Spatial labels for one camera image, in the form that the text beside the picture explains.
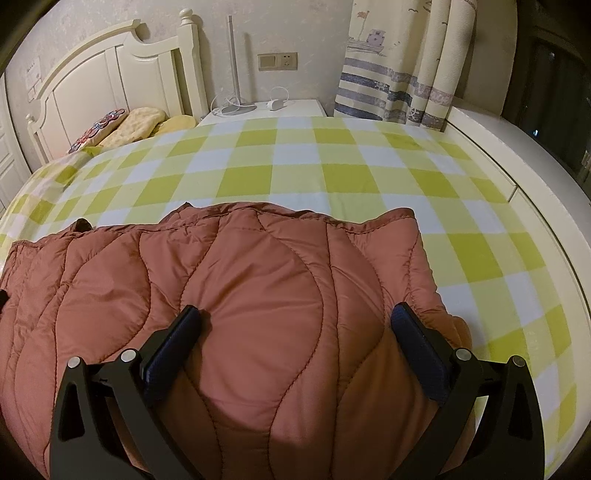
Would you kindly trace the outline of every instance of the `white wooden headboard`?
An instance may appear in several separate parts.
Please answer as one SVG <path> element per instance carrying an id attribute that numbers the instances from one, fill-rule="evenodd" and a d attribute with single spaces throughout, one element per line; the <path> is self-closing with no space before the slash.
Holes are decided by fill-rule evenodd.
<path id="1" fill-rule="evenodd" d="M 140 20 L 103 30 L 74 48 L 45 79 L 37 99 L 40 116 L 27 115 L 42 164 L 63 157 L 106 113 L 151 106 L 168 116 L 209 111 L 193 11 L 180 12 L 175 37 L 143 43 Z"/>

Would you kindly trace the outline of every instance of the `metal pin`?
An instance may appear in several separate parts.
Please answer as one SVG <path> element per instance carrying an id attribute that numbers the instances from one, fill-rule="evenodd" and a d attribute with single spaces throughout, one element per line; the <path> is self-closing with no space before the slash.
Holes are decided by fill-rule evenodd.
<path id="1" fill-rule="evenodd" d="M 456 357 L 463 362 L 467 362 L 470 358 L 472 358 L 472 353 L 470 350 L 460 348 L 458 351 L 456 351 Z"/>
<path id="2" fill-rule="evenodd" d="M 135 350 L 126 350 L 121 354 L 121 360 L 123 360 L 125 363 L 129 363 L 136 357 L 136 355 L 137 353 Z"/>
<path id="3" fill-rule="evenodd" d="M 80 365 L 80 357 L 79 356 L 73 356 L 72 358 L 70 358 L 68 360 L 68 367 L 69 368 L 76 368 L 78 365 Z"/>
<path id="4" fill-rule="evenodd" d="M 526 365 L 525 360 L 520 357 L 519 355 L 515 355 L 513 357 L 513 363 L 515 364 L 516 367 L 524 367 Z"/>

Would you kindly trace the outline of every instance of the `power outlet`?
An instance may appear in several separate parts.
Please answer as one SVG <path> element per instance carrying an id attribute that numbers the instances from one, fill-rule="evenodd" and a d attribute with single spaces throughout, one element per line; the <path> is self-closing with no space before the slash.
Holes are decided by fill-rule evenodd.
<path id="1" fill-rule="evenodd" d="M 282 53 L 281 70 L 297 70 L 297 52 Z"/>
<path id="2" fill-rule="evenodd" d="M 262 53 L 258 59 L 260 72 L 297 70 L 297 52 Z"/>

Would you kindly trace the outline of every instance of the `blue gripper pad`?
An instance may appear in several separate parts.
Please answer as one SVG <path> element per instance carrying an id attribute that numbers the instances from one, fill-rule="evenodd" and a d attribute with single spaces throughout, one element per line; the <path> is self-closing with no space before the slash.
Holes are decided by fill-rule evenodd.
<path id="1" fill-rule="evenodd" d="M 189 354 L 201 334 L 199 310 L 187 306 L 167 330 L 154 332 L 140 350 L 145 364 L 141 367 L 144 380 L 144 401 L 154 407 L 166 398 Z"/>
<path id="2" fill-rule="evenodd" d="M 449 369 L 426 336 L 426 327 L 406 304 L 394 307 L 390 325 L 425 395 L 442 406 L 450 393 Z"/>

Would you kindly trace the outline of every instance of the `lamp base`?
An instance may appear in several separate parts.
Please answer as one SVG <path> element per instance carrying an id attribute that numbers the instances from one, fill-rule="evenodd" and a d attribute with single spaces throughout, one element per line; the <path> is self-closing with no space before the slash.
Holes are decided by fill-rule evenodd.
<path id="1" fill-rule="evenodd" d="M 228 105 L 222 108 L 220 112 L 223 116 L 242 115 L 256 110 L 256 105 Z"/>

